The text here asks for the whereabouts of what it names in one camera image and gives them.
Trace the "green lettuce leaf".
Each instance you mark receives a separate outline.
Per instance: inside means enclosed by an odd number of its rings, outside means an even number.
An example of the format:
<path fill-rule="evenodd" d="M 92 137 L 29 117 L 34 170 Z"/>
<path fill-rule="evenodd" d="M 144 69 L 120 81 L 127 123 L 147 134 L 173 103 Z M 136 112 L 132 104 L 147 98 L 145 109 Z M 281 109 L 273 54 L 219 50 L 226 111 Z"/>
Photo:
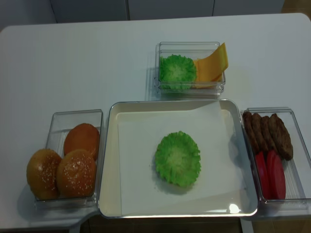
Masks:
<path fill-rule="evenodd" d="M 196 66 L 191 58 L 172 54 L 159 59 L 161 89 L 187 90 L 197 78 Z"/>
<path fill-rule="evenodd" d="M 192 186 L 201 171 L 200 150 L 183 131 L 163 137 L 155 152 L 155 170 L 160 178 L 182 188 Z"/>

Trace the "clear lettuce cheese container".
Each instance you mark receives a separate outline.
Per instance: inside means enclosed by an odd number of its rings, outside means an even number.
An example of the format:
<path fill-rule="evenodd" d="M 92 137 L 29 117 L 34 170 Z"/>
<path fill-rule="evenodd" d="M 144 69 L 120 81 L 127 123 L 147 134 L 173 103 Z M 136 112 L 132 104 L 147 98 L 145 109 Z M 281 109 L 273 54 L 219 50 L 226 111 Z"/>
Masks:
<path fill-rule="evenodd" d="M 210 56 L 221 44 L 218 42 L 161 42 L 156 46 L 155 52 L 155 89 L 162 95 L 190 95 L 190 96 L 213 96 L 219 97 L 225 87 L 225 73 L 221 83 L 209 89 L 195 89 L 192 88 L 197 82 L 190 83 L 191 88 L 187 90 L 170 90 L 161 89 L 159 81 L 159 64 L 160 57 L 167 58 L 175 54 L 191 58 L 193 61 L 203 59 Z"/>

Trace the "flat yellow cheese slices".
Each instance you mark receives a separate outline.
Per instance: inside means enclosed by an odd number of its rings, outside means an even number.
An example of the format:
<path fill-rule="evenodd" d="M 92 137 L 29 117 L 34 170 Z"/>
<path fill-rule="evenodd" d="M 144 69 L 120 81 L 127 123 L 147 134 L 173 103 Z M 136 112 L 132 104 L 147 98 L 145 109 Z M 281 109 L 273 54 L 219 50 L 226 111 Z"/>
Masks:
<path fill-rule="evenodd" d="M 209 81 L 209 82 L 200 82 L 198 79 L 196 79 L 197 83 L 193 85 L 192 88 L 195 89 L 209 89 L 213 88 L 213 86 L 217 85 L 218 83 L 221 83 L 223 79 L 223 75 L 219 75 L 215 79 Z"/>

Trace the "upright yellow cheese slice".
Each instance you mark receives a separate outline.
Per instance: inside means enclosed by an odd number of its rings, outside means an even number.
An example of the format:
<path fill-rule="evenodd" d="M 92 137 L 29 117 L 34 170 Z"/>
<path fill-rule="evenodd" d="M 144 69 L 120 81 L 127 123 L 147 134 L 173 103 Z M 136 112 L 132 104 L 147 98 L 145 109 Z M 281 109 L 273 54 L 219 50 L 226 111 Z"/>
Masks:
<path fill-rule="evenodd" d="M 225 43 L 222 43 L 210 56 L 193 61 L 196 67 L 196 82 L 220 82 L 228 68 Z"/>

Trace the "silver metal tray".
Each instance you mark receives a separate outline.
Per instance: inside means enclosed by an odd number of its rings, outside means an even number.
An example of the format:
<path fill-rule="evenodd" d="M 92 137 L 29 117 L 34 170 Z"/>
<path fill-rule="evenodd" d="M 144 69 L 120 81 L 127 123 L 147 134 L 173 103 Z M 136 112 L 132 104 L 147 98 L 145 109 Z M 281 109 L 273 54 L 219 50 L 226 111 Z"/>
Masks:
<path fill-rule="evenodd" d="M 258 195 L 256 192 L 251 163 L 248 157 L 249 170 L 246 179 L 251 186 L 252 198 L 256 200 L 256 207 L 248 214 L 225 214 L 225 215 L 123 215 L 121 212 L 121 176 L 120 176 L 120 155 L 119 155 L 119 136 L 118 136 L 118 118 L 119 113 L 160 111 L 161 109 L 170 109 L 175 102 L 191 102 L 195 105 L 208 104 L 218 101 L 221 108 L 231 113 L 233 123 L 240 125 L 240 131 L 243 136 L 240 113 L 236 104 L 230 100 L 180 100 L 180 101 L 136 101 L 136 102 L 118 102 L 114 104 L 109 112 L 107 123 L 106 142 L 104 149 L 104 166 L 102 174 L 102 183 L 99 196 L 99 210 L 105 217 L 115 218 L 156 218 L 156 217 L 249 217 L 253 216 L 258 210 Z"/>

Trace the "plain orange bun back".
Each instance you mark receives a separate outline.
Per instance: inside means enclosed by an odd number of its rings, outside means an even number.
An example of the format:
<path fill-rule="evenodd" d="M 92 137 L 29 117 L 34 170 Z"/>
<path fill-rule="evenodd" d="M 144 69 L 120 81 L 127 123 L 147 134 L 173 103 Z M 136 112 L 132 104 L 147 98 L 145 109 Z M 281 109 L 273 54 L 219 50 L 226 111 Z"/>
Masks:
<path fill-rule="evenodd" d="M 93 157 L 98 158 L 100 133 L 97 128 L 88 123 L 82 123 L 71 129 L 64 142 L 64 155 L 74 150 L 86 150 Z"/>

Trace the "white paper sheet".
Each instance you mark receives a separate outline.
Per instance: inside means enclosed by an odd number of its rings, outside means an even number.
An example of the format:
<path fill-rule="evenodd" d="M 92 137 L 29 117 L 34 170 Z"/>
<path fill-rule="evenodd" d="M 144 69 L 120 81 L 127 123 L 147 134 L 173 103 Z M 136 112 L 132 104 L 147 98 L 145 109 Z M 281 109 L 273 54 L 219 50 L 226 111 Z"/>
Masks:
<path fill-rule="evenodd" d="M 248 214 L 256 207 L 240 125 L 218 101 L 175 102 L 170 109 L 119 113 L 118 136 L 123 215 Z M 159 176 L 155 152 L 170 133 L 184 132 L 200 150 L 201 171 L 181 188 Z"/>

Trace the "brown patty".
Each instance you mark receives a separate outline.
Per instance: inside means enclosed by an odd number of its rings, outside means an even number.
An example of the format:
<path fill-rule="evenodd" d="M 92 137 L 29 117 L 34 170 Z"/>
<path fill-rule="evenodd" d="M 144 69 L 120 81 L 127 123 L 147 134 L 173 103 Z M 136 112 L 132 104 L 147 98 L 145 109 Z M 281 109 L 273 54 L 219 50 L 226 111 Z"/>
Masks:
<path fill-rule="evenodd" d="M 293 159 L 294 150 L 290 135 L 284 125 L 284 122 L 277 116 L 276 113 L 269 117 L 268 127 L 279 155 L 287 161 Z"/>
<path fill-rule="evenodd" d="M 252 119 L 252 114 L 248 111 L 245 111 L 242 114 L 243 122 L 244 122 L 244 129 L 246 131 L 246 134 L 248 136 L 249 142 L 251 144 L 252 150 L 254 154 L 258 154 L 260 152 L 252 124 L 251 124 L 251 119 Z"/>
<path fill-rule="evenodd" d="M 269 117 L 263 116 L 260 120 L 260 128 L 263 135 L 263 138 L 267 144 L 267 147 L 269 150 L 274 150 L 275 152 L 278 152 L 276 145 L 272 139 L 272 136 L 269 131 Z"/>
<path fill-rule="evenodd" d="M 257 140 L 257 144 L 260 150 L 266 154 L 268 152 L 268 146 L 261 132 L 261 127 L 260 127 L 261 116 L 258 113 L 252 114 L 251 123 L 252 123 L 253 132 Z"/>

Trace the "sesame bun top front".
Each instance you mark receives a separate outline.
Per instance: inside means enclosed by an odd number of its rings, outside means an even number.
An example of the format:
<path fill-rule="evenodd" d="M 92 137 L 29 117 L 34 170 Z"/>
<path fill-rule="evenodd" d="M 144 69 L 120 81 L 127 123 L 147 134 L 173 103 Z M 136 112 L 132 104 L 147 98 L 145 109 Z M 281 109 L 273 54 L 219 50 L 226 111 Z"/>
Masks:
<path fill-rule="evenodd" d="M 83 149 L 69 152 L 57 168 L 57 188 L 65 198 L 91 196 L 95 179 L 96 163 L 90 153 Z"/>

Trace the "sesame bun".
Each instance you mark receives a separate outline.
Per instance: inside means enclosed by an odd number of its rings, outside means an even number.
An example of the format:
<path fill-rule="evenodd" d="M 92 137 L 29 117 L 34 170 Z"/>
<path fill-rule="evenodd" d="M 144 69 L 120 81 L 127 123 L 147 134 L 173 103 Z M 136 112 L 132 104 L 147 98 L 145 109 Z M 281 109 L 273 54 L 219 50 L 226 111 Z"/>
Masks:
<path fill-rule="evenodd" d="M 69 152 L 57 168 L 57 188 L 65 198 L 91 196 L 95 179 L 96 163 L 90 153 L 83 149 Z"/>
<path fill-rule="evenodd" d="M 51 149 L 40 149 L 30 158 L 26 177 L 27 183 L 39 200 L 53 200 L 59 197 L 56 172 L 62 158 Z"/>

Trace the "clear left bun container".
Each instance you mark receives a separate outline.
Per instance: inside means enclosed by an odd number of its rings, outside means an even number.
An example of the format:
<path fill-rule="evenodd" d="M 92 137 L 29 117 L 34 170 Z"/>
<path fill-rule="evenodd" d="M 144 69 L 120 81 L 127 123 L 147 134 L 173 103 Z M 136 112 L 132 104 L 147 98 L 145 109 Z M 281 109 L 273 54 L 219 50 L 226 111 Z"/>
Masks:
<path fill-rule="evenodd" d="M 39 200 L 35 198 L 35 208 L 37 210 L 69 210 L 77 208 L 91 207 L 98 202 L 99 186 L 103 168 L 103 139 L 104 139 L 104 114 L 102 110 L 85 110 L 73 112 L 59 112 L 52 116 L 52 122 L 46 143 L 47 149 L 52 149 L 61 158 L 65 158 L 65 140 L 75 127 L 80 124 L 90 124 L 98 131 L 98 148 L 96 164 L 96 176 L 94 188 L 90 195 L 86 197 L 67 198 L 60 195 L 52 200 Z"/>

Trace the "sesame bun top far left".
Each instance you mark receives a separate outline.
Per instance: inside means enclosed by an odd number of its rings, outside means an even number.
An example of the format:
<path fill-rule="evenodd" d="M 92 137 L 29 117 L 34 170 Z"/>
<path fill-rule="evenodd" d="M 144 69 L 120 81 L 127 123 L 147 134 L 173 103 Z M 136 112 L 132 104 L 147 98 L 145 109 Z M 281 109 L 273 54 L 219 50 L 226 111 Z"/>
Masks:
<path fill-rule="evenodd" d="M 59 197 L 56 172 L 62 158 L 51 149 L 40 149 L 30 158 L 26 177 L 27 183 L 39 200 L 53 200 Z"/>

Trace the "brown patty right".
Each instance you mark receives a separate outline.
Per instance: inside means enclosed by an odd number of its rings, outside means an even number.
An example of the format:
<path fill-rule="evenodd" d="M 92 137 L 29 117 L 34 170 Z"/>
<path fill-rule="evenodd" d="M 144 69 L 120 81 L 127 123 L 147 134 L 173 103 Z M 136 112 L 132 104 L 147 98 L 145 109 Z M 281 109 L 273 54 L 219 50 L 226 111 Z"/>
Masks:
<path fill-rule="evenodd" d="M 284 125 L 284 122 L 277 116 L 276 113 L 269 117 L 268 127 L 279 155 L 287 161 L 293 159 L 294 150 L 290 135 Z"/>

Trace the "clear right patty container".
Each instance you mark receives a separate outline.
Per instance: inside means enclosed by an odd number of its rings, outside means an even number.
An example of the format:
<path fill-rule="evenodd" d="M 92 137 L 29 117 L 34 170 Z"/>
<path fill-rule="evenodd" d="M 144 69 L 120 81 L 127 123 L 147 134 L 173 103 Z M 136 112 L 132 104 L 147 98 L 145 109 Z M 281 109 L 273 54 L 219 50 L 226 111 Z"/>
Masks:
<path fill-rule="evenodd" d="M 311 214 L 311 159 L 296 121 L 294 112 L 287 107 L 247 108 L 244 112 L 258 113 L 260 116 L 271 116 L 276 113 L 281 118 L 291 137 L 294 158 L 283 161 L 285 172 L 286 195 L 283 200 L 268 200 L 262 194 L 255 158 L 251 158 L 253 177 L 263 214 L 272 216 L 295 216 Z"/>

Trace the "red tomato slice right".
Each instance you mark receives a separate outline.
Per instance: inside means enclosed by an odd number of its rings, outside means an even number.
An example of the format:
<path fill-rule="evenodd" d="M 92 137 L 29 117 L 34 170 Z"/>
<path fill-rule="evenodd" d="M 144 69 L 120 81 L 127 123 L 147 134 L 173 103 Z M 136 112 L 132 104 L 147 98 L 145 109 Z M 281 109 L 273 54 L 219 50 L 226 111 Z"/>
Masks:
<path fill-rule="evenodd" d="M 267 172 L 271 199 L 284 200 L 286 196 L 284 169 L 279 155 L 274 150 L 270 150 L 267 155 Z"/>

